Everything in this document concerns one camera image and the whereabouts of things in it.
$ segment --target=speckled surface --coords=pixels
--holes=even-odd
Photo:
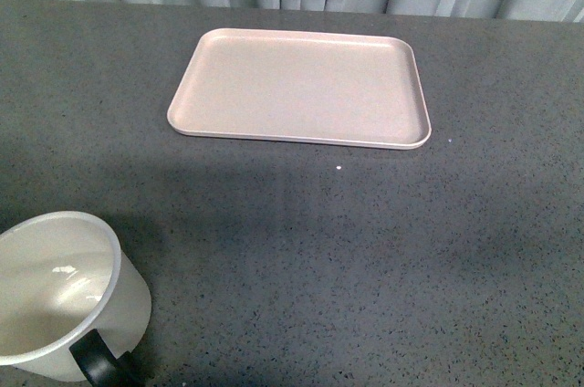
[[[405,40],[433,136],[179,135],[222,26]],[[149,386],[580,385],[583,51],[582,24],[1,0],[0,230],[110,223],[151,287]]]

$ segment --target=gray countertop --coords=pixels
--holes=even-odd
[[[176,133],[224,26],[405,40],[432,137]],[[0,231],[66,209],[114,228],[151,288],[150,386],[580,385],[583,55],[577,24],[0,0]]]

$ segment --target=tray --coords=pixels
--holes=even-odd
[[[191,136],[397,150],[431,133],[407,43],[296,31],[202,36],[167,119]]]

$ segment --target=pot handle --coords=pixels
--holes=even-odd
[[[143,387],[129,352],[117,360],[97,329],[90,330],[69,347],[79,368],[93,387]]]

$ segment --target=black handle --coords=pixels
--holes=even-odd
[[[69,351],[93,387],[143,387],[129,352],[117,360],[97,329],[92,329]]]

